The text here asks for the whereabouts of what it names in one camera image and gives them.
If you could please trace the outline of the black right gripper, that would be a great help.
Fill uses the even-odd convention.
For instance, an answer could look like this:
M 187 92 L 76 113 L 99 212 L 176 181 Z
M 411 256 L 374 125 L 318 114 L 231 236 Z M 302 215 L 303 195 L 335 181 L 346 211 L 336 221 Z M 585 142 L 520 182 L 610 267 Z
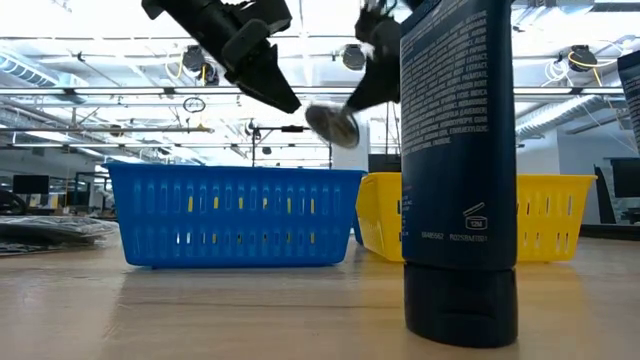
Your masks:
M 385 22 L 394 22 L 395 8 L 402 6 L 415 11 L 426 0 L 365 0 L 355 23 L 355 37 L 372 44 L 373 32 Z M 345 103 L 351 112 L 359 112 L 400 99 L 399 45 L 378 45 L 367 59 L 365 74 Z

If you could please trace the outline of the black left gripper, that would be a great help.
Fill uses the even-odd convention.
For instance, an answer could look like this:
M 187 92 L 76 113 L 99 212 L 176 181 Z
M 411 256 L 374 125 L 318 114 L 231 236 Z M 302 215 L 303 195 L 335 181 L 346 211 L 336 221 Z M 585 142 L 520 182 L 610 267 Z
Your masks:
M 287 114 L 301 107 L 269 42 L 290 27 L 285 0 L 141 0 L 141 6 L 151 19 L 172 17 L 246 95 Z

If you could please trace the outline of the grey roll-on deodorant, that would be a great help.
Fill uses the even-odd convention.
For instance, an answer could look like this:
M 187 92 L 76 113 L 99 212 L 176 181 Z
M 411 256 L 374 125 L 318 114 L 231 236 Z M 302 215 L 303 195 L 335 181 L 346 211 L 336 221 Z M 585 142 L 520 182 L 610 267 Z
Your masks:
M 318 136 L 331 144 L 353 149 L 360 142 L 358 123 L 347 107 L 310 105 L 305 111 L 305 119 Z

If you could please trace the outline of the clear bag of black items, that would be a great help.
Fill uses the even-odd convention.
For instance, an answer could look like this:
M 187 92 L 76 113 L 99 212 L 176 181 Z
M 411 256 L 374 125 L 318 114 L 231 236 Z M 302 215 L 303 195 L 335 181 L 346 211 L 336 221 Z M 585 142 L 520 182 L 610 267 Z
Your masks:
M 0 257 L 89 249 L 119 237 L 114 221 L 74 216 L 1 216 Z

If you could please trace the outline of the white pillar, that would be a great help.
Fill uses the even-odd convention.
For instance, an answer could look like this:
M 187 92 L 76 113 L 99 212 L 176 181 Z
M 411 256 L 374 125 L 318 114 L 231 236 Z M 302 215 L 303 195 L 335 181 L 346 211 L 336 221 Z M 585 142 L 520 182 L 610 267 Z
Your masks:
M 354 116 L 359 130 L 359 143 L 353 149 L 332 146 L 332 167 L 335 169 L 362 170 L 369 169 L 370 127 L 359 115 Z

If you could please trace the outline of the dark blue shave butter tube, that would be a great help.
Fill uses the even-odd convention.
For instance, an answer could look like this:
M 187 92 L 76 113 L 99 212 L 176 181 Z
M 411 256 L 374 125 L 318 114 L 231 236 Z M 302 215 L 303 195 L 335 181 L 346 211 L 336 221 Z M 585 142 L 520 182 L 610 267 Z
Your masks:
M 518 335 L 513 0 L 424 0 L 401 26 L 407 328 L 473 348 Z
M 640 152 L 640 50 L 618 58 L 617 70 Z

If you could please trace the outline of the blue slotted plastic basket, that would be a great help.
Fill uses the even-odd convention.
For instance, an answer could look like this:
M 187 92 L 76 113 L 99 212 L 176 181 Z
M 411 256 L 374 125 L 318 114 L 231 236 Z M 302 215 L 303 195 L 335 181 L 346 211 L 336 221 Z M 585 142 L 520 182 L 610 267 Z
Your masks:
M 310 267 L 343 261 L 362 172 L 107 164 L 126 261 L 153 268 Z M 316 192 L 320 213 L 257 220 L 214 195 Z

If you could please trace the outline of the black office chair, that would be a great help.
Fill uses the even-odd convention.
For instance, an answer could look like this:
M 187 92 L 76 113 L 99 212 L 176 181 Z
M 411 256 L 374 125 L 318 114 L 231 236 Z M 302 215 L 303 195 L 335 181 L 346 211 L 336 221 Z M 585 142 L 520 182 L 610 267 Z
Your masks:
M 611 204 L 609 190 L 600 167 L 594 167 L 596 179 L 596 194 L 598 200 L 599 218 L 602 224 L 616 224 L 616 217 Z

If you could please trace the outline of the black desk monitor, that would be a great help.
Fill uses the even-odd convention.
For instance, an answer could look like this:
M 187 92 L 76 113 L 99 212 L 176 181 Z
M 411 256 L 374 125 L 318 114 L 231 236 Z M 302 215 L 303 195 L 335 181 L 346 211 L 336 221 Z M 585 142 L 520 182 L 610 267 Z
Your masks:
M 640 158 L 613 158 L 614 194 L 617 198 L 640 197 Z
M 12 192 L 15 194 L 48 194 L 49 182 L 48 175 L 15 174 L 12 180 Z

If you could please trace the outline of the long ceiling rail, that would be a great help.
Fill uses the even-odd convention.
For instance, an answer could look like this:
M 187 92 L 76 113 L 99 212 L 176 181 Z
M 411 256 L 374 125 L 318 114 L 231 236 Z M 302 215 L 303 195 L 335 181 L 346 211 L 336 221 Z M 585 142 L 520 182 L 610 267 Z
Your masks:
M 0 96 L 54 95 L 235 95 L 236 87 L 79 87 L 0 88 Z M 515 95 L 622 95 L 618 87 L 515 87 Z

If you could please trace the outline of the silver ventilation duct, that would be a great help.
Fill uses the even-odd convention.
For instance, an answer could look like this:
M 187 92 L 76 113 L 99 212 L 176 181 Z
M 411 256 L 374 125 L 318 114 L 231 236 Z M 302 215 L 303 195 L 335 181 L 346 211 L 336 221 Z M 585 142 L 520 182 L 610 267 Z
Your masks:
M 585 95 L 544 105 L 516 119 L 516 138 L 524 140 L 534 137 L 603 108 L 626 108 L 626 100 L 622 96 Z
M 0 74 L 36 87 L 88 87 L 89 83 L 74 74 L 46 68 L 7 48 L 0 47 Z

